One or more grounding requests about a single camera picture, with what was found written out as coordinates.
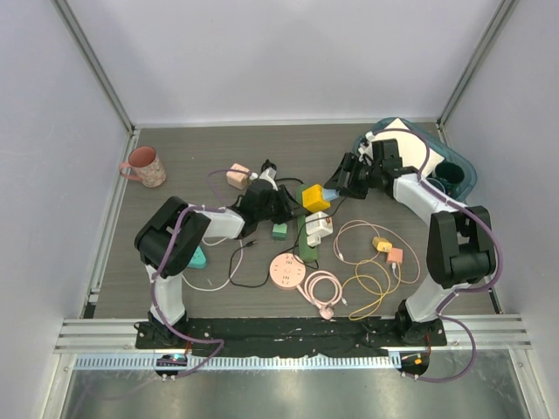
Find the green charger plug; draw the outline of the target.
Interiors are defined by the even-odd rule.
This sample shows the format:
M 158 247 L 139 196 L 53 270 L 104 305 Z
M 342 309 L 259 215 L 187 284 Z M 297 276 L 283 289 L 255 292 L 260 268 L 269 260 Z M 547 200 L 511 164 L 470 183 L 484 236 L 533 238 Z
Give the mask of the green charger plug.
M 272 230 L 274 240 L 285 241 L 287 238 L 288 225 L 286 223 L 275 223 Z

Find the light blue charger plug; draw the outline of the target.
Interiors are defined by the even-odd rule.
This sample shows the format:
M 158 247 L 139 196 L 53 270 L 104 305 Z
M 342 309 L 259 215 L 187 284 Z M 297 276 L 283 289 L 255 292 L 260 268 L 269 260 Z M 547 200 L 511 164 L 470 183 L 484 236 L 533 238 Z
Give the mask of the light blue charger plug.
M 321 192 L 322 199 L 325 202 L 331 203 L 340 197 L 340 194 L 335 189 L 323 189 Z

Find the yellow cube socket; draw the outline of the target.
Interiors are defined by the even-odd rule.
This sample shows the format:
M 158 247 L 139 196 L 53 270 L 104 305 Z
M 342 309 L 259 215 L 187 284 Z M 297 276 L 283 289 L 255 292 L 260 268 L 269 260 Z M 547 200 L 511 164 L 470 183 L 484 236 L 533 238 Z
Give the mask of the yellow cube socket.
M 315 184 L 304 189 L 301 193 L 302 206 L 310 213 L 324 211 L 330 208 L 331 204 L 323 197 L 323 187 Z

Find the white cube adapter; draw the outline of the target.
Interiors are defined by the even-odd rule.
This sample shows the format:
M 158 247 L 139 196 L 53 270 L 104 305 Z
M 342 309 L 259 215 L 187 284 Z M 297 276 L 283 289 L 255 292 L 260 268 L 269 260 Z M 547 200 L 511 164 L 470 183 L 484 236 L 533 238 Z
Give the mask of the white cube adapter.
M 309 247 L 319 245 L 324 237 L 333 233 L 333 230 L 331 216 L 323 211 L 313 213 L 305 218 L 305 232 Z

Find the peach cube socket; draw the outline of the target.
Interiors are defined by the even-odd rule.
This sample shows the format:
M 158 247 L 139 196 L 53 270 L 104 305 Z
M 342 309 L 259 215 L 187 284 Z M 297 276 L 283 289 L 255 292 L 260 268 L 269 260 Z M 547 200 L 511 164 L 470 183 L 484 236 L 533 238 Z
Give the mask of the peach cube socket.
M 238 164 L 234 163 L 231 165 L 230 169 L 226 172 L 227 183 L 236 189 L 245 189 L 250 181 L 251 170 Z

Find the pink round socket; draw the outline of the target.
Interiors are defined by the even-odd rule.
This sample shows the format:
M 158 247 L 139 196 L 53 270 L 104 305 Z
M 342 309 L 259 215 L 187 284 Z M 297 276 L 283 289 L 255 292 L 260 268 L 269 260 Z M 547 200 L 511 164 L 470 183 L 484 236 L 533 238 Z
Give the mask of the pink round socket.
M 306 266 L 292 253 L 281 253 L 269 266 L 272 282 L 281 290 L 293 290 L 301 285 L 306 277 Z

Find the yellow charger plug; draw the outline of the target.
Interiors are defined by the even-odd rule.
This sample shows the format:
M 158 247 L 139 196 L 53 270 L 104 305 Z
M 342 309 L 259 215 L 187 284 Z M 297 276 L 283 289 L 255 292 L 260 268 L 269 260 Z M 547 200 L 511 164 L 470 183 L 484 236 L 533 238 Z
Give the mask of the yellow charger plug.
M 392 250 L 392 243 L 385 237 L 374 237 L 372 245 L 378 252 L 390 253 Z

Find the pink charger plug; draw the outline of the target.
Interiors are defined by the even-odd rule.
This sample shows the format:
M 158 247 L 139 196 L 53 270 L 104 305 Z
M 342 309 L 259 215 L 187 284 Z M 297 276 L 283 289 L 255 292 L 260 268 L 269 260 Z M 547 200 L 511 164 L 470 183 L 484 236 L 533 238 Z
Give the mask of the pink charger plug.
M 404 251 L 402 249 L 393 247 L 386 256 L 386 263 L 391 267 L 396 268 L 403 262 Z

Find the teal triangular socket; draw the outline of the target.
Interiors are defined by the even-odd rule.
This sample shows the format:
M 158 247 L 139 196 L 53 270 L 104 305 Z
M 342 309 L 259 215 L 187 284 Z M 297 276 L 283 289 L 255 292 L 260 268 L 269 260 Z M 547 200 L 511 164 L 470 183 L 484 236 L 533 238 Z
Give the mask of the teal triangular socket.
M 207 266 L 207 258 L 200 246 L 197 246 L 195 252 L 193 253 L 187 267 L 190 269 L 204 269 Z

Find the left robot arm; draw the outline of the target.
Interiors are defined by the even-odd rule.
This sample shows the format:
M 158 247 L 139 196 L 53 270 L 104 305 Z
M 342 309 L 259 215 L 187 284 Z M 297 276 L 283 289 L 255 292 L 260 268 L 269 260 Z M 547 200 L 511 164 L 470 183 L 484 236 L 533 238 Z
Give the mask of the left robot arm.
M 149 311 L 160 322 L 156 338 L 168 348 L 185 340 L 186 327 L 179 321 L 186 314 L 182 275 L 203 239 L 244 239 L 262 222 L 286 223 L 306 213 L 286 186 L 265 180 L 252 182 L 234 204 L 221 208 L 168 198 L 134 241 L 152 284 Z

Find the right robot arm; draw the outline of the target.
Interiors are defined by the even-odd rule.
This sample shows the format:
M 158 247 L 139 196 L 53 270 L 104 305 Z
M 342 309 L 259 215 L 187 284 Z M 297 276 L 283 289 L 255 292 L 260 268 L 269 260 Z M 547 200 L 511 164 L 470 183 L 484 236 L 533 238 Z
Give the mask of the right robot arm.
M 432 186 L 421 169 L 404 166 L 394 140 L 347 152 L 325 186 L 354 199 L 380 189 L 427 224 L 427 275 L 395 315 L 395 335 L 406 345 L 421 341 L 453 299 L 497 268 L 488 210 L 465 206 Z

